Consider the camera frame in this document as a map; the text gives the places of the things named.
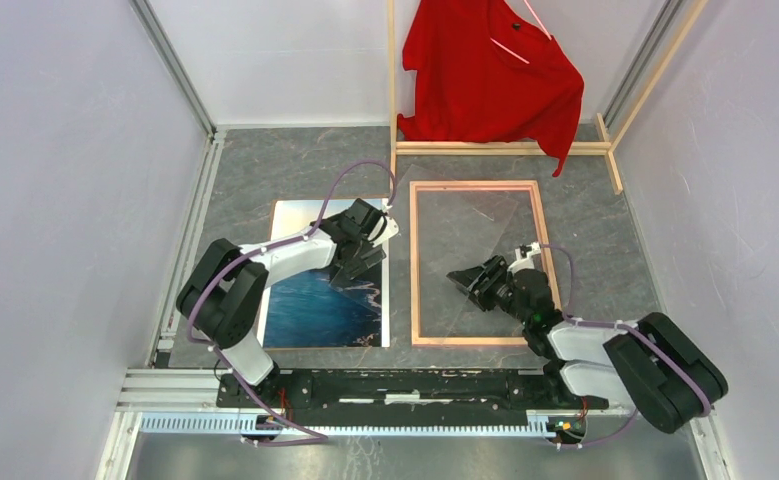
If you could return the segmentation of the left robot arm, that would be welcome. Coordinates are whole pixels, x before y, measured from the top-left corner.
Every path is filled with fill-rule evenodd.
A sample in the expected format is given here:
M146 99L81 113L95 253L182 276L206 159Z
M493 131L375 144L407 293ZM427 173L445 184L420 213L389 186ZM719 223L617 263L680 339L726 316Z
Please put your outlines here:
M260 244L213 241L176 300L196 341L242 379L255 407L279 394L272 349L388 344L385 199L285 201Z

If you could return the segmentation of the coastal landscape photo board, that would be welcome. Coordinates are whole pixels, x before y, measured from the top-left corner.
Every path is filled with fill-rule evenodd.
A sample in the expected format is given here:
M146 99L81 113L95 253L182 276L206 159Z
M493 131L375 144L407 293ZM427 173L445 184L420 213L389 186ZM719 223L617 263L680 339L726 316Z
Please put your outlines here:
M258 337L272 349L385 347L389 340L389 261L343 289L338 270L313 269L281 280L264 294Z

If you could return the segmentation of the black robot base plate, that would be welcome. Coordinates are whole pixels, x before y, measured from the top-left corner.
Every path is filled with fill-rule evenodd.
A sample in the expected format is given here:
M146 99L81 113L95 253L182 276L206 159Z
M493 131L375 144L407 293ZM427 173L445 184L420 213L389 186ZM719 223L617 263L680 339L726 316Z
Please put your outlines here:
M302 426L520 426L529 410L568 416L608 407L552 373L522 369L291 369L254 389Z

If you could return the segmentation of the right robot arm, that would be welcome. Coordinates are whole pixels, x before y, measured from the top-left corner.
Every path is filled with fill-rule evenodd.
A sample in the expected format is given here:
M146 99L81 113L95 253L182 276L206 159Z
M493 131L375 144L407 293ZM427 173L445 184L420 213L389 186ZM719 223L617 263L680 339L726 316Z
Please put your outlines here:
M446 276L479 310L517 320L530 350L553 362L542 392L556 408L586 396L618 400L671 434L709 415L729 392L723 372L662 312L630 321L569 315L556 306L544 271L501 256Z

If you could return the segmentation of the pink wooden picture frame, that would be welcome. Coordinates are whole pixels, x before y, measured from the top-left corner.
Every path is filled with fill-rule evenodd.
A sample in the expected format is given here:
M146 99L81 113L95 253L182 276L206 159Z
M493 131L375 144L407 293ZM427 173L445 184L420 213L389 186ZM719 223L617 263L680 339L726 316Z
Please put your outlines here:
M549 241L539 183L536 180L417 180L409 184L410 242L410 322L414 347L518 347L526 345L523 337L427 337L421 332L421 288L417 195L423 192L524 192L528 194L537 238Z

